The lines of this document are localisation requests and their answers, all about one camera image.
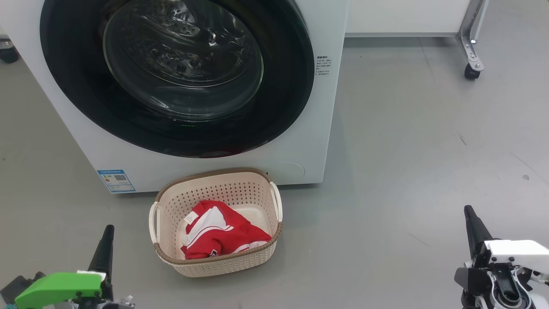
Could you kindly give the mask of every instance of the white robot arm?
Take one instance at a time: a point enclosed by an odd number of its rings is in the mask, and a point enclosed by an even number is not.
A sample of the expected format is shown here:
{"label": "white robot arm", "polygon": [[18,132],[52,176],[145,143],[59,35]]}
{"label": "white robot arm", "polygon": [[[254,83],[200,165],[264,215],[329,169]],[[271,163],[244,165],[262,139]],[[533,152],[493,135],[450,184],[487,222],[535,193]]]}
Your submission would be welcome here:
{"label": "white robot arm", "polygon": [[464,211],[471,260],[454,276],[463,287],[463,308],[549,309],[528,285],[549,285],[549,249],[532,240],[494,239],[473,207]]}

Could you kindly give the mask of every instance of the white cabinet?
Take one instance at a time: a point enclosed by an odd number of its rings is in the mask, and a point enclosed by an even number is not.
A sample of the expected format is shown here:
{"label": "white cabinet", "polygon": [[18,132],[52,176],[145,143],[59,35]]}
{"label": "white cabinet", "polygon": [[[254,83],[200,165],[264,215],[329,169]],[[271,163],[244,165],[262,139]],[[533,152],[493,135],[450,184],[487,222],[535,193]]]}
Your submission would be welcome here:
{"label": "white cabinet", "polygon": [[351,0],[347,36],[447,36],[460,29],[469,0]]}

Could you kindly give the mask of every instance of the washing machine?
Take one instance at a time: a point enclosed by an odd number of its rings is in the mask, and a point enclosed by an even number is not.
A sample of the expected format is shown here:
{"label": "washing machine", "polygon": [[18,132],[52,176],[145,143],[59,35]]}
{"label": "washing machine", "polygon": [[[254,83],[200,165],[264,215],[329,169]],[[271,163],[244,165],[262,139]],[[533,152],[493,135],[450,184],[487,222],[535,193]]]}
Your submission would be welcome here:
{"label": "washing machine", "polygon": [[323,180],[348,0],[0,0],[112,193],[254,167]]}

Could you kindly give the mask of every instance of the caster wheel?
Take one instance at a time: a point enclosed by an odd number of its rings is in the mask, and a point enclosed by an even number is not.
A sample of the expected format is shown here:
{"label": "caster wheel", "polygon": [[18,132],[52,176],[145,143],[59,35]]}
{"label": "caster wheel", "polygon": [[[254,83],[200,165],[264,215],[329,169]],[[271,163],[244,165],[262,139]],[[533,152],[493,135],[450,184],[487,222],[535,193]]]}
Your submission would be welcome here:
{"label": "caster wheel", "polygon": [[471,68],[471,65],[467,64],[467,66],[465,67],[465,78],[468,80],[475,80],[479,76],[480,72],[473,70],[473,68]]}
{"label": "caster wheel", "polygon": [[17,55],[15,47],[0,49],[0,59],[6,63],[14,63],[19,59],[19,55]]}

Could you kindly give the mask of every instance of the plastic laundry basket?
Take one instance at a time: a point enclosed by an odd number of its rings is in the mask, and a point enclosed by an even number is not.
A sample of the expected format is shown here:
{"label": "plastic laundry basket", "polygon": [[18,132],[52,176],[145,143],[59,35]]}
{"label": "plastic laundry basket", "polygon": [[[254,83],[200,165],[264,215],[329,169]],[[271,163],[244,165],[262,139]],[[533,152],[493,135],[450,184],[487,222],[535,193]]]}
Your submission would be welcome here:
{"label": "plastic laundry basket", "polygon": [[[183,219],[204,200],[229,205],[271,235],[271,241],[230,255],[185,260],[181,239],[187,222]],[[261,265],[273,255],[282,231],[280,193],[267,174],[251,168],[182,178],[165,186],[156,196],[150,209],[149,230],[158,256],[182,275],[207,277],[241,271]]]}

